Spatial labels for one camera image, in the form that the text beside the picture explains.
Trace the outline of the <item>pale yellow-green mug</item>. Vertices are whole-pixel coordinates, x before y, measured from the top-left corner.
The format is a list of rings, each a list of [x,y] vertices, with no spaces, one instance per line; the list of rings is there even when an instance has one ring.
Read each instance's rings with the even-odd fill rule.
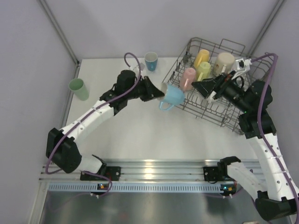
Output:
[[[201,62],[197,67],[197,78],[196,81],[202,81],[209,77],[211,72],[211,65],[208,62]]]

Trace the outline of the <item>pink mug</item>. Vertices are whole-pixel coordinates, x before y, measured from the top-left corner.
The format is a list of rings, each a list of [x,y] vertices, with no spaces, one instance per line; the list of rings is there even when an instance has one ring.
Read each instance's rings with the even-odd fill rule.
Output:
[[[180,89],[183,92],[189,91],[192,88],[192,82],[195,80],[195,78],[196,70],[194,68],[187,68],[180,79]]]

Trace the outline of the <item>light blue mug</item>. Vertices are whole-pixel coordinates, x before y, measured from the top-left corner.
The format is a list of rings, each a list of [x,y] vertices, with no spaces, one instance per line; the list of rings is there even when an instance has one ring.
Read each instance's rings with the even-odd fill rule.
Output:
[[[174,106],[180,105],[184,102],[185,94],[178,87],[172,86],[167,83],[161,83],[160,90],[164,93],[164,96],[159,98],[159,109],[162,111],[168,111]]]

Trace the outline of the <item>yellow mug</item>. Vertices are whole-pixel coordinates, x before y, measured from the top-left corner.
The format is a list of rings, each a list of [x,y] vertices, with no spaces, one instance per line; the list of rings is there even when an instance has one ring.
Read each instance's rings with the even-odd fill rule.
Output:
[[[194,68],[197,69],[201,62],[208,62],[209,57],[210,57],[210,52],[206,49],[201,49],[198,52],[195,61],[193,63]]]

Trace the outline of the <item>floral cream mug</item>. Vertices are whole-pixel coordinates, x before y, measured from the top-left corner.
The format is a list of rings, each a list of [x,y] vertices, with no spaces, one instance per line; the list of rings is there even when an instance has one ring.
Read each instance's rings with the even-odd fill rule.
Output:
[[[227,52],[219,53],[213,67],[213,74],[228,73],[235,63],[235,57]]]

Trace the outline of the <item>white mug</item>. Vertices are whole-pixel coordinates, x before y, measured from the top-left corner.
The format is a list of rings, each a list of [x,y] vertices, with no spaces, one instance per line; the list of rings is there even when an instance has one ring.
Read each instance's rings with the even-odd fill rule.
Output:
[[[211,92],[210,96],[207,98],[209,103],[213,103],[216,102],[217,100],[219,100],[218,98],[215,98],[216,96],[216,92]]]

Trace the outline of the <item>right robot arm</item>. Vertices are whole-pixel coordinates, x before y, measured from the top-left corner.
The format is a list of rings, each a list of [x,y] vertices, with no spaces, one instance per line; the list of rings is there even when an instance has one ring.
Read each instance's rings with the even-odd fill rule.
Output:
[[[254,149],[265,182],[262,183],[235,156],[217,163],[220,178],[237,181],[250,194],[265,221],[298,215],[299,189],[289,174],[278,145],[276,128],[266,111],[272,102],[269,84],[255,80],[245,90],[232,74],[223,73],[193,82],[192,86],[202,97],[215,93],[214,99],[224,98],[242,112],[238,117],[239,127]]]

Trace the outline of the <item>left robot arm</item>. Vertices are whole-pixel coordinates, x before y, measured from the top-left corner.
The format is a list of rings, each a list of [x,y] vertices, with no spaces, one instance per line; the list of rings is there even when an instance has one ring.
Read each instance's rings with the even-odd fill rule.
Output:
[[[79,170],[102,180],[107,173],[107,164],[95,155],[83,155],[79,145],[99,125],[125,108],[129,100],[139,98],[147,102],[164,96],[148,76],[143,77],[132,70],[121,71],[113,87],[85,114],[60,130],[50,130],[46,157],[67,174]]]

